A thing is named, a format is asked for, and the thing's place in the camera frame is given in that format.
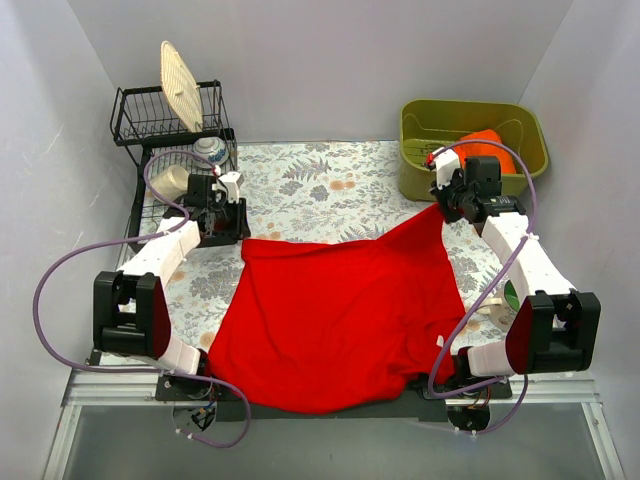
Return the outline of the red t shirt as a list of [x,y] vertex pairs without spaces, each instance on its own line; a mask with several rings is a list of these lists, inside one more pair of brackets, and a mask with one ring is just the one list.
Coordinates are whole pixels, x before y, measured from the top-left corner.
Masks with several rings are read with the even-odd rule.
[[324,414],[397,398],[454,372],[441,344],[465,309],[429,207],[374,240],[250,239],[209,350],[213,374],[249,401]]

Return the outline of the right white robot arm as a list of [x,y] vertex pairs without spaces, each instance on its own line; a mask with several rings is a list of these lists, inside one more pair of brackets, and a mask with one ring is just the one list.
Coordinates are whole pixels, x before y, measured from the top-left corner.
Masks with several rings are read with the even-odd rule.
[[454,355],[452,383],[475,397],[490,377],[584,371],[591,365],[601,314],[592,292],[578,291],[555,267],[531,232],[532,217],[502,192],[501,165],[492,156],[469,157],[441,149],[427,165],[431,192],[446,221],[472,224],[506,269],[518,301],[506,338]]

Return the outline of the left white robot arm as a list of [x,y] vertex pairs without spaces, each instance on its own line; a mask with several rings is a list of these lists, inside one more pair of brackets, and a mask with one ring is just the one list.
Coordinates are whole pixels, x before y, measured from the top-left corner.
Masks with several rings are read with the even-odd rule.
[[244,176],[192,175],[179,203],[165,212],[157,238],[144,243],[116,272],[102,272],[93,287],[94,348],[180,372],[178,387],[193,400],[213,386],[203,350],[172,333],[166,286],[194,249],[233,245],[250,236]]

